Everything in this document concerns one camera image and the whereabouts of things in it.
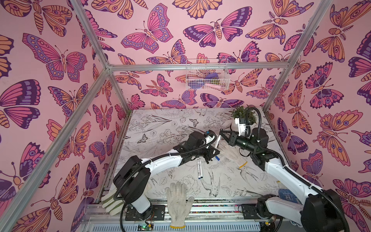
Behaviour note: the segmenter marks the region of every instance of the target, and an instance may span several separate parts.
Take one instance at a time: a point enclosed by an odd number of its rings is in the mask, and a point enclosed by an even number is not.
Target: black mounting plate
[[[152,205],[152,212],[154,215],[152,221],[163,221],[165,218],[165,205]],[[140,221],[140,213],[135,208],[128,208],[125,216],[125,221]]]

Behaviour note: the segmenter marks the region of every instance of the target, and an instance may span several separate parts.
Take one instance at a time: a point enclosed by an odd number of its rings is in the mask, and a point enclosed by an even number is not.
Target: white cotton glove
[[[219,142],[218,150],[220,151],[220,155],[223,155],[229,160],[234,161],[237,164],[238,168],[242,168],[247,164],[247,158],[240,155],[238,146],[232,147],[228,145],[228,143],[225,140],[221,140]],[[242,149],[241,153],[244,156],[247,156],[249,154],[248,151]]]
[[[188,202],[185,202],[187,198],[187,186],[179,181],[176,184],[171,183],[170,188],[167,187],[165,189],[167,209],[171,216],[170,227],[173,229],[182,229],[186,226],[184,220],[191,212],[194,197],[188,198]]]

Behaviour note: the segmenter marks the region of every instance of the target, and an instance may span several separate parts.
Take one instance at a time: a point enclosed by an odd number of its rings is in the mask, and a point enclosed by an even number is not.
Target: black cable
[[[131,174],[130,174],[130,175],[129,175],[125,180],[124,180],[124,182],[122,183],[122,185],[120,186],[120,188],[117,189],[117,191],[116,191],[115,194],[114,194],[113,199],[114,199],[114,200],[123,200],[122,197],[118,197],[118,195],[120,194],[121,190],[124,188],[124,186],[126,185],[126,183],[127,183],[131,178],[133,178],[134,175],[135,175],[137,172],[139,172],[139,171],[140,171],[144,166],[146,166],[147,164],[149,164],[149,163],[151,163],[151,162],[153,162],[153,161],[156,161],[156,160],[158,160],[158,159],[161,159],[161,158],[163,158],[163,157],[167,157],[167,156],[181,156],[181,157],[185,157],[186,154],[189,154],[189,153],[192,153],[192,152],[194,152],[194,151],[197,151],[197,150],[203,149],[203,148],[205,148],[205,147],[211,145],[213,142],[215,142],[215,140],[216,140],[216,138],[217,138],[217,136],[216,136],[215,133],[210,133],[210,134],[213,134],[213,135],[214,135],[213,140],[212,140],[210,143],[207,143],[207,144],[205,144],[205,145],[203,145],[203,146],[201,146],[201,147],[198,147],[198,148],[192,149],[192,150],[190,150],[190,151],[181,152],[181,153],[167,153],[167,154],[163,154],[163,155],[157,156],[157,157],[155,157],[155,158],[152,158],[152,159],[147,160],[146,162],[140,164],[140,165],[138,166],[138,168],[135,169],[135,171],[132,172],[132,173],[131,173]]]
[[[282,221],[283,221],[283,217],[281,216],[279,223],[273,232],[277,232],[279,230],[279,228],[281,227]]]
[[[258,123],[258,128],[257,128],[257,141],[258,141],[258,147],[260,149],[263,149],[265,151],[269,151],[275,155],[277,155],[279,157],[279,159],[281,160],[281,163],[282,163],[282,166],[283,168],[288,172],[290,173],[293,177],[295,177],[296,179],[298,179],[300,182],[302,182],[303,184],[305,184],[306,186],[310,187],[311,184],[308,182],[308,181],[305,181],[301,176],[297,175],[296,173],[294,173],[293,171],[291,171],[291,169],[289,169],[286,164],[285,164],[285,160],[283,159],[282,155],[279,154],[278,152],[276,151],[273,151],[271,149],[267,149],[267,148],[263,148],[261,147],[260,145],[260,127],[262,126],[262,115],[260,114],[260,111],[256,108],[256,107],[250,107],[246,114],[248,114],[251,110],[255,110],[256,113],[258,114],[258,118],[259,118],[259,123]],[[321,190],[317,189],[315,186],[312,186],[311,187],[312,190],[314,190],[315,192],[317,192],[322,198],[326,199],[335,209],[335,211],[337,212],[337,214],[339,215],[340,217],[340,220],[341,222],[343,223],[343,226],[344,226],[344,232],[349,232],[349,225],[348,225],[348,222],[342,212],[341,209],[338,208],[338,206],[333,202],[333,200],[331,198],[329,198],[324,192],[322,192]],[[282,219],[280,220],[277,228],[274,230],[274,232],[277,232],[279,227],[281,226],[281,222],[282,222]]]
[[[120,228],[121,228],[121,231],[122,232],[126,232],[125,229],[124,229],[124,226],[122,225],[122,216],[124,215],[124,209],[126,207],[126,202],[124,203],[124,206],[122,207],[121,209],[121,213],[120,213]]]

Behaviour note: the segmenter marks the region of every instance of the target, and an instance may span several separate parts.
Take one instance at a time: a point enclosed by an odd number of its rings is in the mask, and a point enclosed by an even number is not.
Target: purple object in basket
[[[205,79],[219,79],[218,74],[216,72],[208,74]]]

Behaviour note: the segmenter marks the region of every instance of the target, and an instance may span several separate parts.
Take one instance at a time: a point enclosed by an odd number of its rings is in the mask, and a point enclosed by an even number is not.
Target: work glove
[[[165,189],[167,209],[171,216],[170,227],[173,229],[182,229],[186,226],[184,220],[191,212],[194,197],[190,197],[188,202],[185,202],[187,198],[187,186],[180,182],[176,184],[171,183],[170,188],[167,187]]]

